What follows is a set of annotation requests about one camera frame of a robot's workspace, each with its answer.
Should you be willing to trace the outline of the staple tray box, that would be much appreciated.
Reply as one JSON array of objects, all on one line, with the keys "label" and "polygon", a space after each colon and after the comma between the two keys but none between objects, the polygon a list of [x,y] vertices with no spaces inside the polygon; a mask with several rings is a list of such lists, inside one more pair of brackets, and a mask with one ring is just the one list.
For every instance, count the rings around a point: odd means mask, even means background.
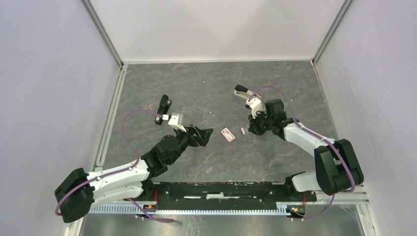
[{"label": "staple tray box", "polygon": [[242,132],[242,134],[243,134],[243,135],[248,135],[248,134],[250,134],[250,131],[249,131],[249,125],[242,126],[242,127],[241,127],[241,132]]}]

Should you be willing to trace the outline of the black stapler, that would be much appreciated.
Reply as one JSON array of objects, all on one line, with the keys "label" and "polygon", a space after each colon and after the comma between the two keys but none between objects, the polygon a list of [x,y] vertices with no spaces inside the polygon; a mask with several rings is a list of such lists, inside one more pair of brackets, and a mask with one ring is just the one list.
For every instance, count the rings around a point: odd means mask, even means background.
[{"label": "black stapler", "polygon": [[[171,103],[172,101],[169,99],[168,95],[166,94],[162,95],[159,106],[158,106],[157,114],[161,116],[166,115],[171,106]],[[156,116],[155,124],[161,125],[162,123],[163,123],[163,119],[161,117]]]}]

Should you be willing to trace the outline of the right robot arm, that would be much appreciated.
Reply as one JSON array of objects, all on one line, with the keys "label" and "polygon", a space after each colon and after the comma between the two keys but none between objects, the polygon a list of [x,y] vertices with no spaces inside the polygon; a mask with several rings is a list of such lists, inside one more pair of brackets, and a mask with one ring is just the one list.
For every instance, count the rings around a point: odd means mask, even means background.
[{"label": "right robot arm", "polygon": [[334,140],[306,128],[297,119],[288,118],[280,99],[263,104],[260,99],[246,100],[250,109],[249,132],[261,136],[270,131],[284,141],[297,145],[314,158],[315,170],[285,179],[284,195],[298,200],[306,191],[322,191],[331,196],[353,191],[364,182],[364,175],[350,141]]}]

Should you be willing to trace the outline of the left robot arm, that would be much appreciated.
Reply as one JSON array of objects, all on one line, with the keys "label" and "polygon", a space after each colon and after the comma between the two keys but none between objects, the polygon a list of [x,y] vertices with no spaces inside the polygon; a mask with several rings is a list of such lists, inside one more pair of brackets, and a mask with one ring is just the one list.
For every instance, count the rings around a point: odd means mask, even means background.
[{"label": "left robot arm", "polygon": [[154,196],[152,178],[168,170],[188,147],[205,147],[214,130],[191,125],[166,135],[150,151],[127,164],[98,172],[74,169],[54,191],[55,215],[71,223],[91,209],[110,202]]}]

